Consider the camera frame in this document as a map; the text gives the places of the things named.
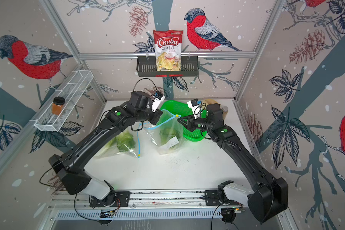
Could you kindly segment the chinese cabbage front dark leaves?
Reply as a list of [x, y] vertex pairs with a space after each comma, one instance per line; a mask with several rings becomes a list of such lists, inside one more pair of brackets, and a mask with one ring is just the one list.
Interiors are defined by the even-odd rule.
[[119, 152], [132, 151], [136, 147], [134, 136], [127, 130], [119, 134], [116, 138]]

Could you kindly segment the clear zipper bag blue zip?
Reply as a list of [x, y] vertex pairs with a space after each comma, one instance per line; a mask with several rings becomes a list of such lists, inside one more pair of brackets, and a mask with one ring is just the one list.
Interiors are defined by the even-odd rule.
[[123, 131], [105, 144], [94, 156], [95, 159], [126, 154], [134, 158], [140, 158], [140, 141], [137, 132], [130, 128]]

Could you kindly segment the chinese cabbage light green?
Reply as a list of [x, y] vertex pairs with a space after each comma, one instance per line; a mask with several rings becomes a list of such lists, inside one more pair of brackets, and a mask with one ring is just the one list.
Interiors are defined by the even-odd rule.
[[104, 154], [108, 150], [115, 148], [116, 145], [117, 145], [117, 138], [113, 138], [102, 147], [102, 149], [100, 150], [100, 153]]

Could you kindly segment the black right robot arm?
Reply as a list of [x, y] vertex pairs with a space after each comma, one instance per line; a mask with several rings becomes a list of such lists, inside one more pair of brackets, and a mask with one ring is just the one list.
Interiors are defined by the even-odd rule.
[[181, 117], [178, 122], [187, 130], [206, 131], [211, 140], [223, 149], [237, 164], [248, 180], [252, 194], [248, 204], [253, 216], [264, 223], [288, 208], [288, 184], [275, 178], [245, 148], [236, 132], [223, 120], [195, 119], [193, 115]]

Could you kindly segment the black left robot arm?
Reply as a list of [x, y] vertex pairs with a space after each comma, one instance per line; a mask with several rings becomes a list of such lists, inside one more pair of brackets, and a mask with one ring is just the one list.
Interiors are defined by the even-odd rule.
[[88, 194], [99, 200], [112, 195], [113, 188], [107, 181], [93, 178], [85, 171], [85, 166], [109, 141], [137, 122], [156, 124], [163, 112], [157, 109], [126, 109], [117, 106], [106, 114], [100, 124], [79, 144], [63, 155], [53, 155], [49, 159], [51, 167], [70, 195]]

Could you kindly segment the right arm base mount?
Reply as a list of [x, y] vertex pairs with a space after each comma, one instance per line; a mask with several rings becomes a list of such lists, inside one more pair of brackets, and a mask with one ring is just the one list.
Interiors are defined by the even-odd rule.
[[218, 205], [239, 205], [242, 207], [242, 204], [235, 201], [229, 200], [227, 195], [224, 192], [224, 188], [228, 185], [233, 185], [234, 181], [228, 180], [220, 185], [218, 185], [217, 190], [205, 190], [204, 195], [201, 197], [205, 201], [206, 206], [218, 206]]

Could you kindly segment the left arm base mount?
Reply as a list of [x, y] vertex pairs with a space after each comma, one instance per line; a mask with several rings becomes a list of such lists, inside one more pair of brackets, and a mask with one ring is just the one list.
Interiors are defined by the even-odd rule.
[[99, 200], [94, 196], [90, 198], [90, 208], [123, 208], [127, 207], [130, 200], [130, 191], [112, 190], [104, 199]]

